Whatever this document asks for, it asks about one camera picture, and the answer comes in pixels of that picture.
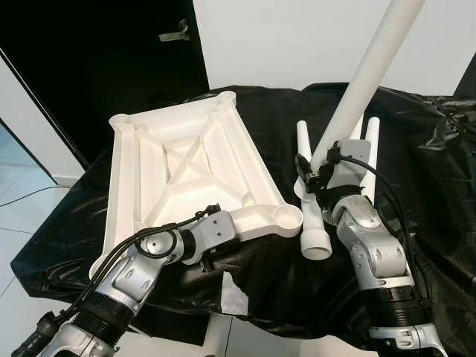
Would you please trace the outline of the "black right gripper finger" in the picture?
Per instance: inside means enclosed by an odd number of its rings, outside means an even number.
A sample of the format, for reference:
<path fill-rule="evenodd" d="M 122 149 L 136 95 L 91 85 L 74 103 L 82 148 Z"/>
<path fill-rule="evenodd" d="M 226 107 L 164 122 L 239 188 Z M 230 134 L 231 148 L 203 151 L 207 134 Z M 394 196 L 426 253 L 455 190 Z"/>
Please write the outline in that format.
<path fill-rule="evenodd" d="M 296 170 L 303 190 L 317 190 L 317 174 L 309 160 L 300 153 L 296 154 Z"/>

